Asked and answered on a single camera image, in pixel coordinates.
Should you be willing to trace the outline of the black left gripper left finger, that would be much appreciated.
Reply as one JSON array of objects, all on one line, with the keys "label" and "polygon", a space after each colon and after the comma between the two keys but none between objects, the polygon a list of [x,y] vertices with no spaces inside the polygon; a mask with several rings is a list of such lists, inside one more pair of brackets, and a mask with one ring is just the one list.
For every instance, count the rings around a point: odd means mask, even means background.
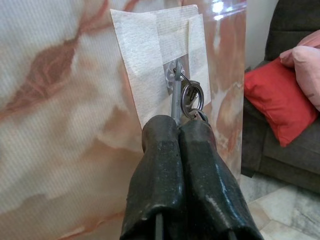
[{"label": "black left gripper left finger", "polygon": [[143,157],[130,180],[119,240],[187,239],[178,136],[167,115],[156,115],[143,127]]}]

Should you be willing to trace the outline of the salmon pink cushion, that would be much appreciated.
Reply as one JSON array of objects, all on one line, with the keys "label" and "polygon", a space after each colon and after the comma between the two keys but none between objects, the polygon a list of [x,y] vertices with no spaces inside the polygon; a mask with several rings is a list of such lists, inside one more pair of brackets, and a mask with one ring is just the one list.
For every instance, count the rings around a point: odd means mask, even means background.
[{"label": "salmon pink cushion", "polygon": [[297,46],[307,46],[320,49],[320,29],[304,37]]}]

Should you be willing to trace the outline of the beige masking tape strip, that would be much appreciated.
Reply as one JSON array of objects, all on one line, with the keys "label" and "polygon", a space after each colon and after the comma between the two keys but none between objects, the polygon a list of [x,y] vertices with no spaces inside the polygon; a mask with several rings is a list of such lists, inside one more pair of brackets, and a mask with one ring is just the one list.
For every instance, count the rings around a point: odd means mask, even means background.
[{"label": "beige masking tape strip", "polygon": [[211,90],[202,14],[188,19],[188,61],[190,79],[200,83],[206,106],[211,102]]},{"label": "beige masking tape strip", "polygon": [[189,52],[189,19],[199,15],[195,4],[152,11],[156,26],[162,63],[167,64]]},{"label": "beige masking tape strip", "polygon": [[133,13],[110,11],[141,126],[155,115],[169,114],[158,30],[171,20],[168,10]]}]

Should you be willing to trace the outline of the silver key bunch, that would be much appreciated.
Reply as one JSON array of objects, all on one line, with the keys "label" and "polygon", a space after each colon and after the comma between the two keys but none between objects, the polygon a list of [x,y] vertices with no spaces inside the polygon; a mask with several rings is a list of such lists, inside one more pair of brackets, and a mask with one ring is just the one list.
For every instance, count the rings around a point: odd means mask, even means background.
[{"label": "silver key bunch", "polygon": [[171,117],[179,127],[181,118],[185,116],[189,120],[201,120],[209,122],[203,112],[205,95],[198,81],[188,79],[183,73],[183,65],[179,59],[175,60],[172,82]]}]

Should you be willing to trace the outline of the dark grey sofa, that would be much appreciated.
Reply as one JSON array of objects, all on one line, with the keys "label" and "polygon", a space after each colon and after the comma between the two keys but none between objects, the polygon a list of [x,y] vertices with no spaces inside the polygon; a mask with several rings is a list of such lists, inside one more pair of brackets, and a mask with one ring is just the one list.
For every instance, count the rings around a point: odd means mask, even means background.
[{"label": "dark grey sofa", "polygon": [[[320,30],[320,0],[278,0],[264,60],[253,70],[280,58],[281,53],[296,47],[317,30]],[[244,175],[261,173],[320,193],[320,112],[296,139],[282,147],[265,116],[244,97],[241,157]]]}]

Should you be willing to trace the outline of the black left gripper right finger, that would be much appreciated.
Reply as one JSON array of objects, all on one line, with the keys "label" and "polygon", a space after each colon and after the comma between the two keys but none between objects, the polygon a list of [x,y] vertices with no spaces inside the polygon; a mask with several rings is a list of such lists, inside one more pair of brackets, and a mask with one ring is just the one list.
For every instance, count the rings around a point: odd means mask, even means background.
[{"label": "black left gripper right finger", "polygon": [[263,240],[240,186],[218,154],[211,126],[180,127],[188,240]]}]

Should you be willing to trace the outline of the red cushion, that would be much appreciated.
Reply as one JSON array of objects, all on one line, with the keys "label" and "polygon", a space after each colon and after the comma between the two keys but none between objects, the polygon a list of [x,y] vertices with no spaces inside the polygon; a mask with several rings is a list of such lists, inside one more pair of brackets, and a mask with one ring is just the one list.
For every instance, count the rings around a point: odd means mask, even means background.
[{"label": "red cushion", "polygon": [[319,115],[299,87],[294,70],[279,57],[245,74],[244,96],[265,116],[281,147],[295,140]]}]

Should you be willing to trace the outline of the marble pattern upright panel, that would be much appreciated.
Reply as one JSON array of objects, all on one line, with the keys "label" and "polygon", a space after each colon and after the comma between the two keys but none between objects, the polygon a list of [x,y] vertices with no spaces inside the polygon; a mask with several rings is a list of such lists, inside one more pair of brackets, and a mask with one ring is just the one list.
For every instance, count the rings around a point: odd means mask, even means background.
[{"label": "marble pattern upright panel", "polygon": [[0,0],[0,240],[118,240],[142,127],[111,10],[197,5],[217,150],[241,174],[247,0]]}]

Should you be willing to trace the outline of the light pink cushion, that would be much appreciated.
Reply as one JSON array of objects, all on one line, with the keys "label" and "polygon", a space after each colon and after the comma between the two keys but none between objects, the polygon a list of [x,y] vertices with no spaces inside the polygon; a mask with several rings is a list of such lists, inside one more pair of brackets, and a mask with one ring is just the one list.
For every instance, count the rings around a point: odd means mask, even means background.
[{"label": "light pink cushion", "polygon": [[320,112],[320,47],[296,46],[282,52],[280,62],[295,71],[304,95]]}]

